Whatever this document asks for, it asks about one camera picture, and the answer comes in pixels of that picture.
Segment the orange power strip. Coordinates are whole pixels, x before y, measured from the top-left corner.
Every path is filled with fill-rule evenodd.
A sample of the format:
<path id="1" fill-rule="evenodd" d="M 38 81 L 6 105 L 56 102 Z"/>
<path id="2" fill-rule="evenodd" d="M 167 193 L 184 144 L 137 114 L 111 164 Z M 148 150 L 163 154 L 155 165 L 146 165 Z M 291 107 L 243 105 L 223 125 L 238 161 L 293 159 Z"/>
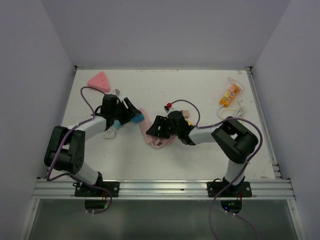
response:
<path id="1" fill-rule="evenodd" d="M 230 87 L 231 86 L 237 86 L 237 91 L 234 91 L 234 92 L 230 92 Z M 224 94 L 223 96 L 221 97 L 220 101 L 219 101 L 219 104 L 222 105 L 223 107 L 227 108 L 232 102 L 233 100 L 235 99 L 235 97 L 240 93 L 241 91 L 241 88 L 236 85 L 236 84 L 232 84 L 228 89 L 227 91 L 231 93 L 230 97 L 229 98 L 225 98 L 224 97 Z"/>

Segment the pink power strip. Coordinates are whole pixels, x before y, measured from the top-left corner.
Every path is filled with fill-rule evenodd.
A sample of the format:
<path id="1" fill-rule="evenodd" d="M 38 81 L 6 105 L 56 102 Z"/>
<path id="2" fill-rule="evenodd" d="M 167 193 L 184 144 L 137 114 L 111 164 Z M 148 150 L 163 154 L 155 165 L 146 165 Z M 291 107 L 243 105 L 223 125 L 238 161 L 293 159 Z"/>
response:
<path id="1" fill-rule="evenodd" d="M 144 119 L 139 123 L 141 133 L 143 135 L 144 141 L 147 145 L 152 146 L 155 149 L 160 149 L 165 145 L 172 144 L 176 137 L 171 136 L 170 138 L 162 138 L 159 135 L 159 131 L 154 131 L 152 129 L 153 124 L 150 121 L 149 115 L 144 108 L 140 108 L 139 111 L 144 116 Z"/>

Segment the pink triangular socket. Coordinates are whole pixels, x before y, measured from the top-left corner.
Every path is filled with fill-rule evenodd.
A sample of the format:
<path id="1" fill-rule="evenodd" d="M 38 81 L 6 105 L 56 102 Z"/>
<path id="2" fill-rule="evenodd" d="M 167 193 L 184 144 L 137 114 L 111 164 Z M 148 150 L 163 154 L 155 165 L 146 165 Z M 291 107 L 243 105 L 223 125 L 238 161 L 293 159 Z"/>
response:
<path id="1" fill-rule="evenodd" d="M 87 82 L 88 87 L 96 88 L 104 93 L 109 93 L 111 90 L 110 83 L 104 71 L 100 71 Z"/>

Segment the white adapter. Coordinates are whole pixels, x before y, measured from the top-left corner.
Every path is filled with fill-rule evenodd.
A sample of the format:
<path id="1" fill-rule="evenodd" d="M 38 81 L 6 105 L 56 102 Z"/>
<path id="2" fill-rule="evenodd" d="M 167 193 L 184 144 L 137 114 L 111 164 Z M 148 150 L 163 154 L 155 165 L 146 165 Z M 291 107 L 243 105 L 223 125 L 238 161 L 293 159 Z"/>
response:
<path id="1" fill-rule="evenodd" d="M 112 126 L 103 132 L 102 137 L 104 139 L 114 139 L 116 137 L 117 130 Z"/>

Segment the yellow charger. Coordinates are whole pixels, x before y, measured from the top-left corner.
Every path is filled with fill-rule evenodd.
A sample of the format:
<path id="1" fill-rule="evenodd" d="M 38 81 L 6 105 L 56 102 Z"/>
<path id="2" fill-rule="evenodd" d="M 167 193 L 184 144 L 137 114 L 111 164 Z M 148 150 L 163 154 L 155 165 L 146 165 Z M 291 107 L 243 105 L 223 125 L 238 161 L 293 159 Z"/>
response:
<path id="1" fill-rule="evenodd" d="M 226 91 L 223 96 L 227 99 L 230 97 L 230 95 L 231 93 L 229 91 Z"/>

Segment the teal usb charger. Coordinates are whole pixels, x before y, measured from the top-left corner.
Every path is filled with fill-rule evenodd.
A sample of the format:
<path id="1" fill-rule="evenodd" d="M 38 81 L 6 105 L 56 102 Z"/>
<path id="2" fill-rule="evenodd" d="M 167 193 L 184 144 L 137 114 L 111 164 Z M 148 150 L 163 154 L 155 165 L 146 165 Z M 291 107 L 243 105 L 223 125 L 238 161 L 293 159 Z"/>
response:
<path id="1" fill-rule="evenodd" d="M 118 120 L 116 120 L 116 121 L 114 122 L 114 124 L 113 124 L 113 127 L 114 127 L 116 130 L 119 130 L 119 129 L 121 129 L 123 126 L 122 126 L 122 124 L 121 124 Z"/>

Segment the blue adapter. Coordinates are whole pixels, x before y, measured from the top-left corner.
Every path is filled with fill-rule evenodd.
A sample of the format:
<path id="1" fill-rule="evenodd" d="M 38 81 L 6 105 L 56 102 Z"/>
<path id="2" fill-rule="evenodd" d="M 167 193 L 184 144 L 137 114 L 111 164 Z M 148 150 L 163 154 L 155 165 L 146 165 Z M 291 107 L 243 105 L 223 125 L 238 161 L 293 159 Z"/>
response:
<path id="1" fill-rule="evenodd" d="M 142 122 L 144 119 L 145 119 L 144 114 L 139 114 L 139 115 L 134 116 L 134 117 L 131 119 L 131 121 L 132 121 L 133 123 L 140 123 L 140 122 Z"/>

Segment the pink charger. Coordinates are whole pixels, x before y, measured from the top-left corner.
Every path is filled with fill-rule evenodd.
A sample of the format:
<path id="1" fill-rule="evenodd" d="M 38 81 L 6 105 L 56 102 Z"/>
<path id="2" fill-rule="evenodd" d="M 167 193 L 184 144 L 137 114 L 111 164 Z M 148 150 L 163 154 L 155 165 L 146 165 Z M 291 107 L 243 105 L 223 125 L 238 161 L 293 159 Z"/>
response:
<path id="1" fill-rule="evenodd" d="M 238 87 L 237 86 L 231 86 L 230 88 L 229 88 L 229 91 L 230 92 L 236 92 L 238 90 Z"/>

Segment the pink brown plug cube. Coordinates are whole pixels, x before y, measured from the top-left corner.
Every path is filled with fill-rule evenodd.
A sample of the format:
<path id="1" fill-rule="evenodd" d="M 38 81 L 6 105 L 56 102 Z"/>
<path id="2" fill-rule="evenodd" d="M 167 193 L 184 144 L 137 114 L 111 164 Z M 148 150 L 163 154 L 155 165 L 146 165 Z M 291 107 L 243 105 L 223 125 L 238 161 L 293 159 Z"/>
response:
<path id="1" fill-rule="evenodd" d="M 188 119 L 190 117 L 190 113 L 188 110 L 181 110 L 180 111 L 182 113 L 182 116 L 185 118 L 185 119 Z"/>

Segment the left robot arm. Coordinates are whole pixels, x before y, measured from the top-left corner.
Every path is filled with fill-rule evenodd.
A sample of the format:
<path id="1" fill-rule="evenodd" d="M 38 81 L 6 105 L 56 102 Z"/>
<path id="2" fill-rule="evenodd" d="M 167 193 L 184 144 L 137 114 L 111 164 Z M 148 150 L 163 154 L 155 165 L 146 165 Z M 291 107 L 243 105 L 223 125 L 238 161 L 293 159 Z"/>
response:
<path id="1" fill-rule="evenodd" d="M 121 126 L 144 120 L 143 113 L 126 97 L 120 100 L 114 94 L 106 94 L 102 104 L 92 110 L 92 115 L 74 126 L 53 128 L 44 156 L 48 167 L 46 180 L 52 182 L 63 176 L 86 185 L 92 196 L 103 193 L 102 174 L 85 163 L 85 143 L 92 137 L 107 131 L 114 123 Z"/>

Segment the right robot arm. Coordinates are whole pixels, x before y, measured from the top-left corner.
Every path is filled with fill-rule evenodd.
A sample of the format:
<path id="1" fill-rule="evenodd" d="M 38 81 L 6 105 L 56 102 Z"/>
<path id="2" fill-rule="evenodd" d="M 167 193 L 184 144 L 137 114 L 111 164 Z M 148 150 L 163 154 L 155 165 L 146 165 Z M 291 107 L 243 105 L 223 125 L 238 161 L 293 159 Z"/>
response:
<path id="1" fill-rule="evenodd" d="M 244 172 L 251 158 L 262 145 L 262 133 L 252 122 L 228 117 L 214 125 L 190 125 L 177 110 L 171 110 L 167 116 L 156 116 L 146 134 L 152 137 L 169 139 L 176 136 L 183 144 L 195 146 L 203 143 L 216 143 L 228 158 L 223 180 L 223 192 L 235 196 L 243 182 Z"/>

